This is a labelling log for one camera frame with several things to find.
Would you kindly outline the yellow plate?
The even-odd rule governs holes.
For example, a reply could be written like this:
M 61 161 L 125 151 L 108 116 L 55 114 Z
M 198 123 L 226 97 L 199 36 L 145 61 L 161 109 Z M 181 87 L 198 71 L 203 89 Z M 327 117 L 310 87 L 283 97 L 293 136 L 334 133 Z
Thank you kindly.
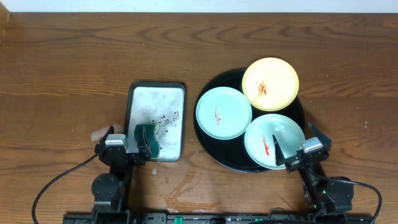
M 299 78 L 293 66 L 285 60 L 267 57 L 246 69 L 241 86 L 245 97 L 255 108 L 278 111 L 296 98 Z

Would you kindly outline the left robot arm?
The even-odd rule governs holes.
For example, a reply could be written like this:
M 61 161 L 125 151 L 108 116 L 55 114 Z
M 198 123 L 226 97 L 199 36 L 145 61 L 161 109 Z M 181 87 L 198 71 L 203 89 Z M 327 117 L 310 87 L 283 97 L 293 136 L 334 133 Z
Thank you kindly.
M 92 211 L 94 223 L 137 223 L 136 217 L 128 208 L 129 188 L 132 169 L 143 166 L 152 158 L 148 139 L 150 128 L 140 124 L 134 130 L 137 138 L 137 152 L 127 152 L 125 134 L 116 134 L 111 126 L 95 146 L 99 160 L 109 166 L 109 172 L 97 176 L 91 186 L 95 197 Z

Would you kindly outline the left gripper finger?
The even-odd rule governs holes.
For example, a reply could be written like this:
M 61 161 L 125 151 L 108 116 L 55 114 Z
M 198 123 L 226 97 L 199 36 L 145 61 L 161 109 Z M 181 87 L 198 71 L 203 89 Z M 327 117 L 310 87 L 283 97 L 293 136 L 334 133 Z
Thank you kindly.
M 150 159 L 152 157 L 152 151 L 149 141 L 151 131 L 151 127 L 147 124 L 137 125 L 137 148 L 139 150 L 139 153 L 145 159 Z
M 113 126 L 109 127 L 109 129 L 105 132 L 104 136 L 99 140 L 98 144 L 105 144 L 105 141 L 110 134 L 114 134 Z

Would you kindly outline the mint green plate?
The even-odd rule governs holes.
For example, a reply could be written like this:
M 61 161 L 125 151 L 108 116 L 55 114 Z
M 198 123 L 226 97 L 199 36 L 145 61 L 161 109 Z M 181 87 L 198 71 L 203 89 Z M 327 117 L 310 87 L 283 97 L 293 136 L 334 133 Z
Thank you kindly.
M 248 126 L 244 135 L 244 145 L 249 157 L 267 169 L 281 170 L 285 166 L 275 164 L 277 141 L 285 158 L 296 155 L 304 142 L 305 135 L 292 119 L 280 114 L 265 114 L 256 118 Z
M 196 121 L 207 135 L 220 140 L 234 139 L 248 128 L 252 108 L 240 91 L 226 86 L 206 91 L 195 109 Z

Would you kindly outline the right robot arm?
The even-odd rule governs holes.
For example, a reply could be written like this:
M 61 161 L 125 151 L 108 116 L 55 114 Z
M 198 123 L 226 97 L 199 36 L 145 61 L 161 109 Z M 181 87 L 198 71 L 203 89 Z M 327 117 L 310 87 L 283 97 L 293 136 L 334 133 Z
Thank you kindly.
M 288 173 L 299 172 L 302 178 L 308 203 L 315 206 L 316 214 L 341 215 L 352 209 L 354 190 L 346 177 L 327 177 L 321 162 L 329 157 L 331 139 L 324 135 L 313 123 L 308 124 L 313 137 L 300 143 L 300 149 L 290 157 L 285 157 L 278 139 L 273 136 L 275 164 L 283 165 Z

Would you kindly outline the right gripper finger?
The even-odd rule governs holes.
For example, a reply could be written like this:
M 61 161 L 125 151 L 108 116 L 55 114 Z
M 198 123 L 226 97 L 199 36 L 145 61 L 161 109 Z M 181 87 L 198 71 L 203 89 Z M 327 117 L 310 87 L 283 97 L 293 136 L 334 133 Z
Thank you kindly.
M 285 157 L 282 152 L 282 149 L 279 146 L 279 143 L 277 141 L 277 138 L 272 135 L 272 138 L 274 140 L 274 147 L 275 147 L 275 164 L 276 166 L 281 166 L 285 164 Z
M 331 148 L 331 139 L 323 134 L 312 122 L 308 122 L 309 128 L 313 135 L 317 137 L 320 142 L 323 144 L 323 147 L 325 149 L 330 149 Z

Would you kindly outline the green yellow sponge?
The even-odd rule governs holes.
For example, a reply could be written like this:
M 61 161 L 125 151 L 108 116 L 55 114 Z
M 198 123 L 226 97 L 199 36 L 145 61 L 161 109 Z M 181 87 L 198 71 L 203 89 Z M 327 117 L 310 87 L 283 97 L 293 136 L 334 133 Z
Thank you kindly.
M 136 142 L 137 142 L 137 125 L 134 130 L 134 139 L 136 140 Z M 156 140 L 156 135 L 155 135 L 157 126 L 155 124 L 147 124 L 147 125 L 149 125 L 152 129 L 151 134 L 149 136 L 150 148 L 152 151 L 152 157 L 150 159 L 157 159 L 159 156 L 159 144 Z

